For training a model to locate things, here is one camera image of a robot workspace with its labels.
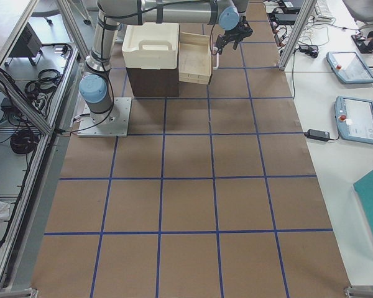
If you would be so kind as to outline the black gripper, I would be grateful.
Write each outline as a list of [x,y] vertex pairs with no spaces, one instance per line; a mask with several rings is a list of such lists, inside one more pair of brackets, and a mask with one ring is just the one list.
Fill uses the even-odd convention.
[[250,27],[245,16],[238,22],[237,26],[231,30],[226,30],[224,34],[218,35],[216,39],[217,54],[221,55],[223,48],[233,42],[233,50],[236,50],[239,43],[245,38],[253,34],[253,29]]

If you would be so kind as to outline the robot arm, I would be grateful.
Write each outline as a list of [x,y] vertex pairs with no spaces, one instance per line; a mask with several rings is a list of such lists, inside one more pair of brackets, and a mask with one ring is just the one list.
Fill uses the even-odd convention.
[[179,84],[209,83],[211,56],[252,35],[246,1],[98,1],[94,42],[79,92],[94,126],[122,122],[109,80],[117,33],[136,97],[178,97]]

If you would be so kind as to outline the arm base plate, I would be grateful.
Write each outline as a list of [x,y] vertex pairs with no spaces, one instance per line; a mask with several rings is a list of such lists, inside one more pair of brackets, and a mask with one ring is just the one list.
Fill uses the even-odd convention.
[[77,135],[79,137],[126,137],[131,104],[131,97],[115,97],[111,112],[101,115],[91,113],[85,104],[83,114],[88,115],[80,119]]

